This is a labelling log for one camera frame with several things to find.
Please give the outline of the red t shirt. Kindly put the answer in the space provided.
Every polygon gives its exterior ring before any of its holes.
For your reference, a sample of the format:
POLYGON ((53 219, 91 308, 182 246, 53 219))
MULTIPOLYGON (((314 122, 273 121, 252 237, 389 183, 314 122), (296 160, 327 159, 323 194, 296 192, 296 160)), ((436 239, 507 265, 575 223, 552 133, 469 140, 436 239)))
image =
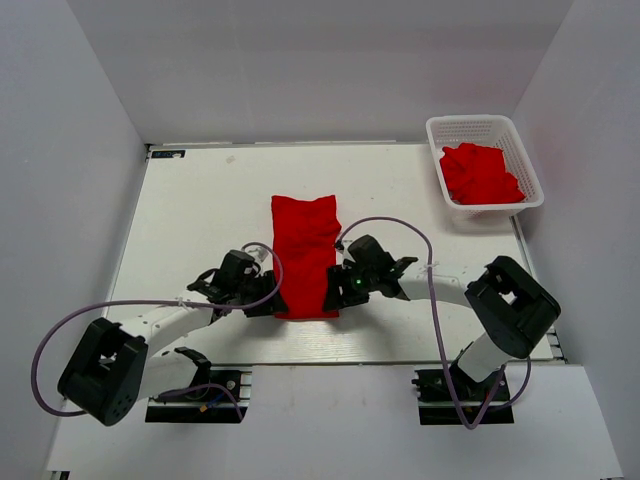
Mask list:
POLYGON ((334 244, 341 232, 337 200, 333 195, 305 201, 274 195, 271 198, 273 250, 282 266, 275 269, 288 311, 287 320, 337 318, 325 311, 329 268, 336 264, 334 244))

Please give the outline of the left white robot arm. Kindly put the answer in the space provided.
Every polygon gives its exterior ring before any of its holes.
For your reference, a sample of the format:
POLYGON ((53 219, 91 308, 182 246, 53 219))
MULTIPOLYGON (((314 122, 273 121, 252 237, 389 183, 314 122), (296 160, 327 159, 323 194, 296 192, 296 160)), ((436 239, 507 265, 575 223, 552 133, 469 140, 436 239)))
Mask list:
POLYGON ((237 401, 224 383, 211 380, 208 358, 177 340, 211 326, 234 310, 273 315, 284 308, 282 280, 264 270, 276 253, 259 242, 229 251, 170 300, 128 320, 91 322, 58 381, 58 392, 105 426, 121 421, 134 404, 185 397, 207 401, 220 394, 237 401))

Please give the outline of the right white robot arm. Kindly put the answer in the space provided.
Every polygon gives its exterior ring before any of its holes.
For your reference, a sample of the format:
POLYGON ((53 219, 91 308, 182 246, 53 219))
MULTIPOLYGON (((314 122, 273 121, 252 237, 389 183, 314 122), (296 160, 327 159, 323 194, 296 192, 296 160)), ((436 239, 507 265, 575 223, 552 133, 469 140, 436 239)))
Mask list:
POLYGON ((374 292, 403 301, 434 300, 472 310, 484 333, 450 367, 453 390, 472 399, 513 359, 525 360, 561 314, 558 301, 514 259, 500 255, 482 268, 441 267, 417 257, 394 259, 365 235, 341 248, 327 269, 323 309, 368 303, 374 292))

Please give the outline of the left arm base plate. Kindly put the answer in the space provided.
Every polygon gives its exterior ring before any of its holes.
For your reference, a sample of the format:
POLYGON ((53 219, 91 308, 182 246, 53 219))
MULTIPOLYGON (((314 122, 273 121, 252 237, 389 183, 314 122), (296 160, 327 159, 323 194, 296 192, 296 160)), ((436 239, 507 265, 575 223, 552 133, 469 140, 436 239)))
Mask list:
MULTIPOLYGON (((241 416, 249 408, 252 371, 248 367, 213 367, 209 382, 229 391, 238 404, 241 416)), ((236 408, 230 397, 219 388, 209 387, 197 392, 147 402, 145 422, 149 424, 240 424, 236 408)))

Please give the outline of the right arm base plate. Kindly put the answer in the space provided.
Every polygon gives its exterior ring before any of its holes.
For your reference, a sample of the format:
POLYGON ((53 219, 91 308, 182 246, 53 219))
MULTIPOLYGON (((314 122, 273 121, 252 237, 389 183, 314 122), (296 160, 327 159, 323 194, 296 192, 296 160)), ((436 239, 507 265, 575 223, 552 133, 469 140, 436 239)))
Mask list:
MULTIPOLYGON (((488 398, 498 373, 494 372, 485 381, 469 386, 454 378, 454 386, 466 420, 472 423, 482 404, 488 398)), ((412 384, 417 393, 418 413, 421 426, 461 426, 453 400, 442 370, 421 369, 415 371, 412 384)), ((511 406, 503 407, 511 399, 505 376, 502 376, 491 404, 485 412, 482 425, 508 425, 514 423, 511 406)))

